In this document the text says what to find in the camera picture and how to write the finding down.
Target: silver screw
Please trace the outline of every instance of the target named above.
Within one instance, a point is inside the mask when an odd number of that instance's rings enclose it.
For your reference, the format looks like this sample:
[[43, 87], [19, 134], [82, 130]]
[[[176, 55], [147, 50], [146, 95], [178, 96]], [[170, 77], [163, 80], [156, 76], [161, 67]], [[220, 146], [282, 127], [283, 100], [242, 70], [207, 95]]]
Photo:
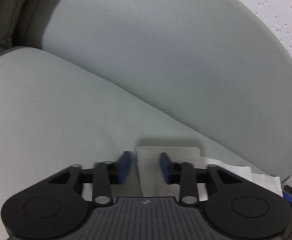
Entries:
[[193, 196], [185, 196], [182, 198], [182, 202], [184, 202], [185, 204], [194, 204], [197, 202], [197, 198]]
[[98, 204], [107, 204], [110, 201], [110, 198], [107, 196], [99, 196], [95, 198], [95, 202]]

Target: gray couch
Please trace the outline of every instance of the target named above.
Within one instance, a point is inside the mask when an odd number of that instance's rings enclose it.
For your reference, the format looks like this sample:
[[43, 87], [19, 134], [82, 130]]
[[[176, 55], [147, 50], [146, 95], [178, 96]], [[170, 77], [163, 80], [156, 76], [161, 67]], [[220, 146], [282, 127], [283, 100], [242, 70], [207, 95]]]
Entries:
[[[24, 0], [15, 27], [0, 45], [0, 208], [137, 146], [292, 174], [292, 59], [237, 0]], [[140, 195], [137, 171], [113, 190]]]

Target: folded cloth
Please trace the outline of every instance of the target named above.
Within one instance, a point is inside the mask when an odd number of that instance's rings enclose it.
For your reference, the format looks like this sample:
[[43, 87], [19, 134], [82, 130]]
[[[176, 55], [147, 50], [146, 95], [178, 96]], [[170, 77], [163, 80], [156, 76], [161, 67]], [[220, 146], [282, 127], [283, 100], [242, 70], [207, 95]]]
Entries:
[[[282, 195], [279, 177], [252, 173], [250, 167], [227, 165], [219, 160], [200, 156], [196, 147], [148, 147], [137, 148], [137, 167], [141, 192], [144, 197], [175, 196], [179, 197], [179, 185], [167, 185], [159, 165], [159, 155], [166, 152], [173, 162], [189, 162], [195, 168], [206, 168], [208, 164], [216, 164], [255, 184], [264, 187], [280, 196]], [[208, 199], [205, 184], [197, 184], [199, 200]]]

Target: crosshair logo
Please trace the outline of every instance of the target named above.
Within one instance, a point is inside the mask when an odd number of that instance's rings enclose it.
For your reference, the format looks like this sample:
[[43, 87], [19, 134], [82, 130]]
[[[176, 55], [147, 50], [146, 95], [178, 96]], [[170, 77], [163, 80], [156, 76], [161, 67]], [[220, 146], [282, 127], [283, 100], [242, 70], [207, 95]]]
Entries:
[[142, 203], [145, 205], [149, 205], [151, 203], [151, 201], [149, 201], [148, 199], [145, 199]]

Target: blue and black device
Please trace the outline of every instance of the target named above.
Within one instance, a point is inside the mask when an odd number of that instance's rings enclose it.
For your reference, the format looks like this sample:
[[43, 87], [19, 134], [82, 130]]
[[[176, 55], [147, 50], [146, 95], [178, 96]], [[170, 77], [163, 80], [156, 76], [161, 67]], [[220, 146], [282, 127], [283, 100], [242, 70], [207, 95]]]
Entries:
[[[122, 184], [131, 153], [93, 169], [68, 167], [9, 198], [1, 209], [11, 240], [231, 240], [282, 239], [292, 211], [280, 196], [219, 166], [195, 169], [174, 163], [166, 153], [159, 164], [167, 184], [179, 184], [175, 197], [119, 197], [110, 184]], [[92, 201], [81, 196], [92, 183]], [[199, 201], [197, 183], [209, 199]]]

